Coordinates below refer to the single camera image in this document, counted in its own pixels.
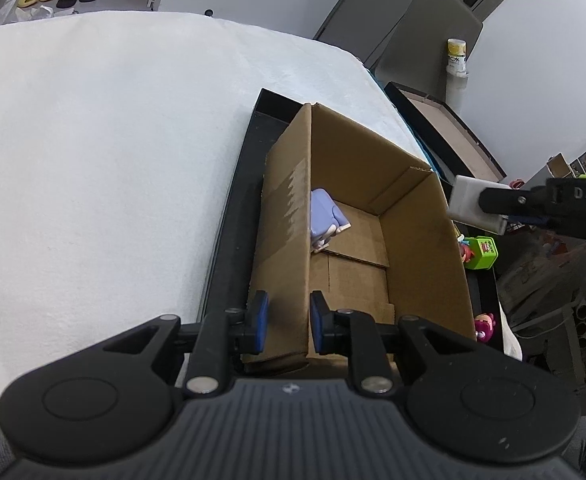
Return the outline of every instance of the cardboard box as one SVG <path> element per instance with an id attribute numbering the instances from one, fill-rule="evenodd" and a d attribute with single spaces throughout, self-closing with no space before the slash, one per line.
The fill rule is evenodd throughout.
<path id="1" fill-rule="evenodd" d="M 322 187 L 352 227 L 310 254 L 310 191 Z M 308 297 L 378 322 L 417 314 L 474 338 L 473 316 L 446 201 L 429 165 L 320 104 L 306 104 L 270 150 L 249 296 L 269 294 L 265 351 L 249 371 L 323 361 L 309 341 Z M 343 364 L 339 356 L 330 365 Z"/>
<path id="2" fill-rule="evenodd" d="M 570 166 L 566 164 L 564 156 L 558 153 L 549 158 L 544 167 L 526 181 L 522 189 L 533 189 L 537 186 L 544 186 L 548 178 L 566 177 L 572 177 L 572 172 Z"/>

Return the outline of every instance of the plastic bag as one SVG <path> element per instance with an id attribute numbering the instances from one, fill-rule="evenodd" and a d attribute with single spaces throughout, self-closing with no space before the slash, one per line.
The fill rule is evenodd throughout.
<path id="1" fill-rule="evenodd" d="M 17 0 L 7 0 L 4 5 L 0 7 L 0 25 L 7 23 L 7 19 L 11 11 L 16 7 Z"/>
<path id="2" fill-rule="evenodd" d="M 5 23 L 32 22 L 33 20 L 43 20 L 55 16 L 68 16 L 74 13 L 74 8 L 59 10 L 54 12 L 52 7 L 34 6 L 27 9 L 17 7 L 18 0 L 7 0 L 0 8 L 0 25 Z"/>

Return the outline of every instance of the white blanket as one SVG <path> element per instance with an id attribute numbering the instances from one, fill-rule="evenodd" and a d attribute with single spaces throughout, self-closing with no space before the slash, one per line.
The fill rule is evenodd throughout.
<path id="1" fill-rule="evenodd" d="M 0 27 L 0 393 L 159 314 L 195 320 L 263 87 L 423 156 L 326 44 L 162 12 Z"/>

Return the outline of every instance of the green toy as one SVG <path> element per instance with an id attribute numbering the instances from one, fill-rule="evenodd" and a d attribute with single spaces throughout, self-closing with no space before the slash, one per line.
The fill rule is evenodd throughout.
<path id="1" fill-rule="evenodd" d="M 490 269 L 497 260 L 497 246 L 489 236 L 477 236 L 475 238 L 464 238 L 473 251 L 471 260 L 464 264 L 467 269 L 480 270 Z"/>

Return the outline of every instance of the pink toy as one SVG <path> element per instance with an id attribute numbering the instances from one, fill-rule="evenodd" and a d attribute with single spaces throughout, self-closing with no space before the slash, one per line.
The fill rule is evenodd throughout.
<path id="1" fill-rule="evenodd" d="M 480 343 L 488 343 L 495 329 L 493 314 L 480 314 L 475 316 L 475 335 Z"/>
<path id="2" fill-rule="evenodd" d="M 466 264 L 471 261 L 474 254 L 471 248 L 468 246 L 468 242 L 459 243 L 459 255 L 462 257 L 462 263 Z"/>

